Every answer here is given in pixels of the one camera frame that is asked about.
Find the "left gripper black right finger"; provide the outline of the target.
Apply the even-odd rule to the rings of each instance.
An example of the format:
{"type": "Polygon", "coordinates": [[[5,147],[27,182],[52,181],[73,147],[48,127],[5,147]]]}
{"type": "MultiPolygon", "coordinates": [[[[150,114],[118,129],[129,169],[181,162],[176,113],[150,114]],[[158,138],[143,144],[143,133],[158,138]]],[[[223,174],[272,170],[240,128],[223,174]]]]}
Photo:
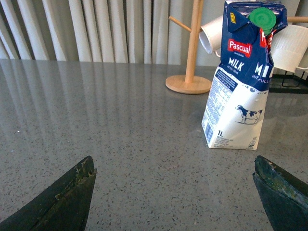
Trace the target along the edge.
{"type": "Polygon", "coordinates": [[[259,155],[253,181],[275,231],[308,229],[308,185],[274,162],[259,155]]]}

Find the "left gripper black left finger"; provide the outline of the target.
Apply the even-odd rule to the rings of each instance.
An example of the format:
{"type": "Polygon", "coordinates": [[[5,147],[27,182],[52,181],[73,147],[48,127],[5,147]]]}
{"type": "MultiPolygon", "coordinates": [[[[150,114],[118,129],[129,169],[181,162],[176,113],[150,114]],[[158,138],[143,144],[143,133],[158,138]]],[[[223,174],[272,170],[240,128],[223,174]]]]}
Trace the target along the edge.
{"type": "Polygon", "coordinates": [[[2,231],[83,231],[97,170],[87,156],[32,201],[1,222],[2,231]]]}

